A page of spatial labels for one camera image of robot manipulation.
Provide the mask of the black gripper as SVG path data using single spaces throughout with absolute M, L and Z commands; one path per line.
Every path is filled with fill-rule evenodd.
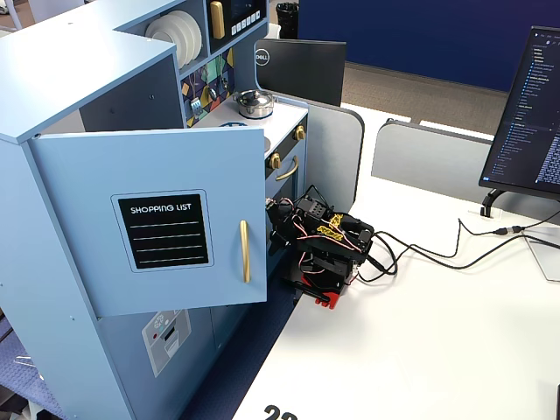
M 287 198 L 278 200 L 267 198 L 265 209 L 271 224 L 269 232 L 271 243 L 274 245 L 294 245 L 297 239 L 297 230 L 292 219 L 295 215 L 293 201 Z

